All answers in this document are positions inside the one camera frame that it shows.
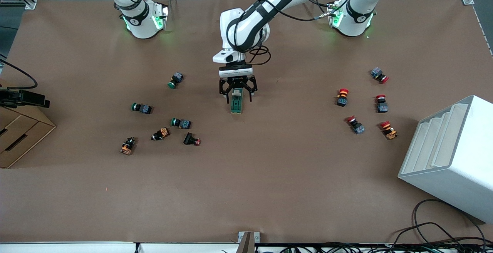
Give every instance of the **green block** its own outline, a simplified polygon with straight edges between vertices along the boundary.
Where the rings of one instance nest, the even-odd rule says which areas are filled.
[[[241,113],[241,103],[243,102],[243,88],[233,89],[231,93],[231,113]]]

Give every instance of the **white container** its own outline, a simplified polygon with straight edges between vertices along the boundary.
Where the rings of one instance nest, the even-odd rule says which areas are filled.
[[[493,223],[493,104],[471,95],[419,121],[398,177]]]

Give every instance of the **red cap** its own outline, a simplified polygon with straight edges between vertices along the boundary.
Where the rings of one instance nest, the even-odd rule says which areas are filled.
[[[389,121],[385,121],[380,123],[380,127],[385,128],[386,126],[390,125],[391,123]]]

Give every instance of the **cardboard box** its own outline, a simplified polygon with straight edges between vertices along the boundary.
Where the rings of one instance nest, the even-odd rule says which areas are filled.
[[[0,107],[0,168],[10,168],[55,128],[38,107]]]

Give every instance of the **brown table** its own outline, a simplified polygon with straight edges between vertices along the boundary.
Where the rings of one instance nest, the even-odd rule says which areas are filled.
[[[397,178],[417,121],[470,94],[493,101],[493,60],[473,8],[382,0],[354,38],[279,15],[266,42],[272,60],[255,68],[259,91],[232,115],[211,58],[220,13],[252,1],[180,0],[174,31],[148,40],[125,31],[110,1],[42,1],[27,11],[8,60],[38,79],[58,127],[0,171],[0,240],[226,242],[258,230],[264,242],[387,242],[411,226],[414,205],[431,197]],[[376,66],[390,77],[384,85],[369,75]],[[186,78],[170,90],[176,71]],[[4,77],[28,83],[7,69]],[[350,90],[347,107],[334,105],[339,88]],[[381,93],[388,114],[375,112]],[[132,112],[133,102],[155,111]],[[344,121],[352,115],[364,134]],[[183,145],[187,131],[177,128],[150,140],[172,117],[193,122],[200,147]],[[384,138],[385,120],[400,137]],[[125,156],[130,136],[139,143]],[[478,235],[439,204],[419,211],[430,220],[454,236]],[[493,226],[482,229],[491,239]]]

